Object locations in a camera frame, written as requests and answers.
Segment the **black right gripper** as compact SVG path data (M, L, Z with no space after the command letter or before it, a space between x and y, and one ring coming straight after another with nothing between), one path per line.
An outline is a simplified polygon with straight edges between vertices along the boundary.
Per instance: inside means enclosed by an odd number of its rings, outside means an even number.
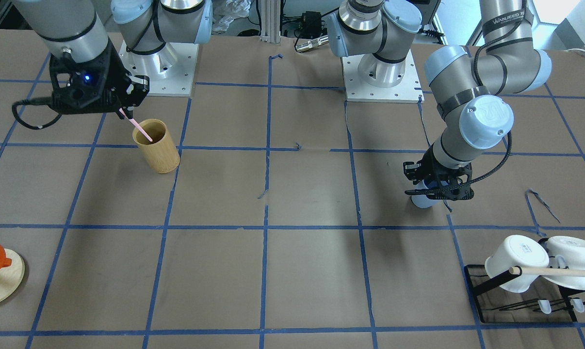
M113 43L91 61L70 63L51 57L49 107L60 114L117 112L139 106L150 92L150 78L130 75Z

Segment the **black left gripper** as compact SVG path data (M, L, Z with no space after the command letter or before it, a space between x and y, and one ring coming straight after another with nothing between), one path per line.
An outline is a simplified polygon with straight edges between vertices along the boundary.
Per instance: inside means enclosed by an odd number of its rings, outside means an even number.
M469 183L472 177L471 165L447 168L436 160L433 148L428 148L417 162L404 162L403 173L414 185L423 181L428 187L427 190L406 190L408 196L422 194L430 199L450 201L470 200L474 197Z

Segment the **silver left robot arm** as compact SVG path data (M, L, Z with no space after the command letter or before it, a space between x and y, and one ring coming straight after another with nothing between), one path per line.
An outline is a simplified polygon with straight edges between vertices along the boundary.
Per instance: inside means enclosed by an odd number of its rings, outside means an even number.
M534 15L525 0L482 0L485 44L473 57L461 46L443 46L424 63L426 80L446 124L421 160L405 162L419 208L441 200L470 200L471 163L503 137L512 138L514 113L501 98L542 86L550 77L549 55L534 48ZM364 81L397 85L422 14L407 0L345 0L326 18L328 42L337 57L362 56Z

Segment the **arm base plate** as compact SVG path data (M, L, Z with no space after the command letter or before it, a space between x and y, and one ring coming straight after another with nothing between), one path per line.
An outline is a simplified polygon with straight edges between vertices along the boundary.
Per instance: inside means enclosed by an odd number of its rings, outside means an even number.
M341 63L348 102L425 101L411 51L404 61L394 64L379 61L372 54L342 57Z
M168 43L152 55L128 53L126 47L122 42L120 59L133 75L149 77L149 96L191 97L200 45Z

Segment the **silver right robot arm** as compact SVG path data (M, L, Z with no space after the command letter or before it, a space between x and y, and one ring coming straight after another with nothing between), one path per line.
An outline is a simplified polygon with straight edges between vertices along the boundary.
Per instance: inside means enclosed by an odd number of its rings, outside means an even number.
M129 116L146 96L190 96L197 49L209 41L210 0L113 0L123 42L115 48L90 0L16 0L27 24L50 49L49 97L60 115Z

